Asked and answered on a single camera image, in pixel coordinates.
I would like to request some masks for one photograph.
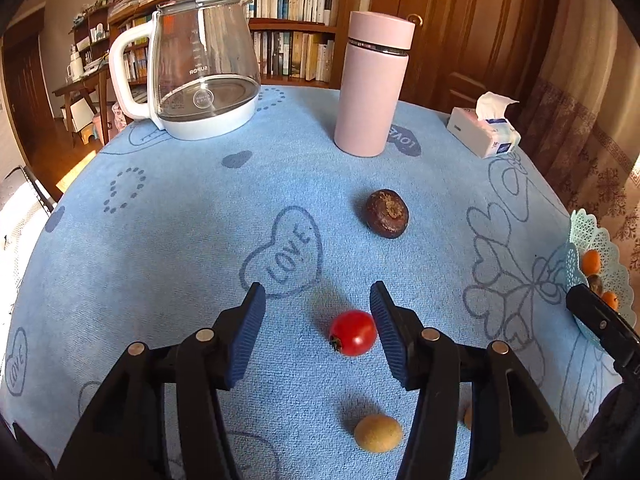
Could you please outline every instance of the pink bottle lid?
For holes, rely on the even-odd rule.
[[[354,10],[349,20],[349,37],[382,46],[411,49],[415,25],[389,14]]]

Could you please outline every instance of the white kettle base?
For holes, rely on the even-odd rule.
[[[255,114],[258,104],[258,92],[255,97],[245,104],[229,112],[199,119],[197,121],[165,121],[160,120],[162,126],[169,135],[180,140],[201,140],[209,139],[228,134],[245,124]]]

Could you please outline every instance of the screw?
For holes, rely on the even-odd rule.
[[[213,339],[213,330],[210,328],[202,328],[196,332],[196,339],[203,343]]]
[[[142,343],[131,343],[129,348],[127,348],[127,352],[129,355],[140,355],[145,351],[145,346]]]
[[[494,350],[494,352],[501,355],[505,355],[509,351],[509,345],[507,345],[507,343],[505,343],[504,341],[494,341],[493,343],[491,343],[491,348]]]
[[[437,341],[438,339],[440,339],[440,332],[438,332],[434,328],[425,328],[424,330],[422,330],[420,335],[427,341]]]

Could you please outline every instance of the tissue pack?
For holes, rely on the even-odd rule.
[[[509,153],[520,134],[504,118],[481,121],[471,108],[453,108],[447,130],[481,158]]]

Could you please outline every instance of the pink thermos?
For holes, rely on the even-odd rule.
[[[356,156],[385,149],[414,37],[414,24],[378,12],[352,12],[334,142]]]

